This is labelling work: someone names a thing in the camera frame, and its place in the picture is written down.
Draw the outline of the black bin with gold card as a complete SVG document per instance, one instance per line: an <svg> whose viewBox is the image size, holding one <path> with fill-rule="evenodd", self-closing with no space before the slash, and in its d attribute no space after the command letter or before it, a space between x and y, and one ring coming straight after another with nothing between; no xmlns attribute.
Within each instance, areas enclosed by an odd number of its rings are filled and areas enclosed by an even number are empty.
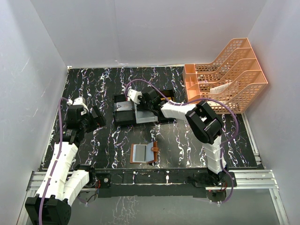
<svg viewBox="0 0 300 225"><path fill-rule="evenodd" d="M176 102L176 96L175 96L175 92L173 89L166 89L166 90L159 90L160 92L162 92L162 94L164 96L166 96L169 100ZM158 122L159 123L168 123L168 122L174 122L174 118L165 118L163 116L159 116L158 118Z"/></svg>

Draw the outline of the black plastic bin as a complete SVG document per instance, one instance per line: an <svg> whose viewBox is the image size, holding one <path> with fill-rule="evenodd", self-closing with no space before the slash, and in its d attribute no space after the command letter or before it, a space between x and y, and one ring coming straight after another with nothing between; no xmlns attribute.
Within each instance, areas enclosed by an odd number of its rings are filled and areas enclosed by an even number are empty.
<svg viewBox="0 0 300 225"><path fill-rule="evenodd" d="M136 124L135 107L132 101L126 101L124 94L113 96L115 126L131 126Z"/></svg>

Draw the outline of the grey card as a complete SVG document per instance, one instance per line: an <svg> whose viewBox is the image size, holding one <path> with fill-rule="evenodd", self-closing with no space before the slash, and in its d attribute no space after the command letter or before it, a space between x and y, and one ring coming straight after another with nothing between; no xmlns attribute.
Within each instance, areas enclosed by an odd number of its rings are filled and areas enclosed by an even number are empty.
<svg viewBox="0 0 300 225"><path fill-rule="evenodd" d="M136 145L135 161L136 162L145 162L146 161L146 145Z"/></svg>

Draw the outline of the brown leather card holder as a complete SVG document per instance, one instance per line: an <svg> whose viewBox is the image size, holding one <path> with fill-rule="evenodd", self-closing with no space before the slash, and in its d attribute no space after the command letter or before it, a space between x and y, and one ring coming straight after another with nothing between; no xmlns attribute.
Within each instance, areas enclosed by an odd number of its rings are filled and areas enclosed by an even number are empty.
<svg viewBox="0 0 300 225"><path fill-rule="evenodd" d="M132 144L130 152L131 164L150 164L158 159L159 148L157 142L148 144Z"/></svg>

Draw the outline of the orange mesh file organizer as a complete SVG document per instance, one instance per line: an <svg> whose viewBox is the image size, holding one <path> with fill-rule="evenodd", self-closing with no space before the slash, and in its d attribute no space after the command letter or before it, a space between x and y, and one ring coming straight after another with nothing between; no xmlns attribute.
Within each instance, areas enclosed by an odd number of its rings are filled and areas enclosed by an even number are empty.
<svg viewBox="0 0 300 225"><path fill-rule="evenodd" d="M244 113L268 85L248 38L230 40L211 63L185 64L183 80L188 101L214 99L234 113ZM210 88L229 82L221 93L210 94Z"/></svg>

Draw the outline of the white plastic bin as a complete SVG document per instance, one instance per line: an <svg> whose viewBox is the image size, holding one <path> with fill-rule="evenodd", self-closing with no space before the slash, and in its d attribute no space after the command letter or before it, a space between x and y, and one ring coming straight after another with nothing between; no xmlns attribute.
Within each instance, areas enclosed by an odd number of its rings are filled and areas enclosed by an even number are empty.
<svg viewBox="0 0 300 225"><path fill-rule="evenodd" d="M158 117L155 116L153 112L138 109L136 103L134 103L134 109L135 109L135 120L137 124L158 122Z"/></svg>

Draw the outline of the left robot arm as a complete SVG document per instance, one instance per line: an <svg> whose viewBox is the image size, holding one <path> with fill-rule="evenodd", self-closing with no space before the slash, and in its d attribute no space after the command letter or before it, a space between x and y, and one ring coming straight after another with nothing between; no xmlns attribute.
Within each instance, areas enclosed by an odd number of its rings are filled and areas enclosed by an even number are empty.
<svg viewBox="0 0 300 225"><path fill-rule="evenodd" d="M35 196L25 202L34 225L67 225L80 191L95 182L91 165L77 165L71 175L68 173L85 135L106 125L103 114L97 106L88 110L84 103L73 103L67 110L66 120L60 120L59 125L46 175Z"/></svg>

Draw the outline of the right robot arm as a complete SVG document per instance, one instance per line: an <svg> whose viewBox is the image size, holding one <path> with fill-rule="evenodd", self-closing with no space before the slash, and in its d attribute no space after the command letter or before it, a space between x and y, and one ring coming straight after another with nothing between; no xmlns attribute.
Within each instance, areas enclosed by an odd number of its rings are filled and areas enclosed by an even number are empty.
<svg viewBox="0 0 300 225"><path fill-rule="evenodd" d="M130 90L128 95L137 108L151 111L157 117L186 121L195 137L202 143L207 156L207 175L210 185L218 185L225 176L226 162L221 156L221 135L223 123L206 101L197 104L180 104L162 98L154 88L144 92Z"/></svg>

